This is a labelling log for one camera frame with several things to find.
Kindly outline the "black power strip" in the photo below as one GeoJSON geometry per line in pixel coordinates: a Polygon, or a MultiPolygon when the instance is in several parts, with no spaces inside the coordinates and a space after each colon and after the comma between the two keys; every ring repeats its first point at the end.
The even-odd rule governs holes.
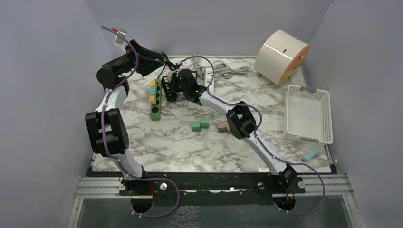
{"type": "Polygon", "coordinates": [[[168,76],[163,76],[162,83],[167,101],[175,102],[177,100],[177,92],[175,91],[176,80],[168,76]]]}

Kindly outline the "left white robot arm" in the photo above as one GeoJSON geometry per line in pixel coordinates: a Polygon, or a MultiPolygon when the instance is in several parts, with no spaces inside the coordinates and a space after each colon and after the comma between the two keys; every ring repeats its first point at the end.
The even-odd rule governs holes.
{"type": "Polygon", "coordinates": [[[163,67],[164,52],[155,52],[131,40],[125,54],[103,64],[96,73],[105,95],[99,107],[85,115],[91,148],[95,154],[109,158],[118,167],[124,180],[132,181],[131,188],[138,195],[149,190],[149,181],[142,177],[143,166],[129,154],[129,136],[120,107],[128,97],[127,77],[137,72],[147,76],[163,67]]]}

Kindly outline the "green plug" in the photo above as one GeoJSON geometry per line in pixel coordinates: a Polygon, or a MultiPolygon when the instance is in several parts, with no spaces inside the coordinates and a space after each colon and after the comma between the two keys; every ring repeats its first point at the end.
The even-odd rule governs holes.
{"type": "Polygon", "coordinates": [[[200,121],[194,121],[192,122],[192,131],[193,132],[199,132],[201,130],[201,123],[200,121]]]}
{"type": "Polygon", "coordinates": [[[209,128],[210,126],[210,120],[208,118],[202,118],[200,120],[200,127],[201,128],[209,128]]]}

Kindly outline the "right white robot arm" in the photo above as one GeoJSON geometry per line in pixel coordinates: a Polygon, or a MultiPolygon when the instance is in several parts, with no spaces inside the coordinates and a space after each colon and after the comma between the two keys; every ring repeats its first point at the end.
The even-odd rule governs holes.
{"type": "Polygon", "coordinates": [[[259,131],[262,124],[260,111],[244,101],[235,103],[215,95],[210,90],[212,82],[213,79],[208,86],[199,85],[189,69],[182,69],[163,77],[163,85],[172,94],[183,93],[192,103],[224,114],[230,133],[247,143],[269,168],[273,175],[275,189],[280,193],[288,192],[293,188],[297,172],[289,162],[281,159],[263,138],[259,131]]]}

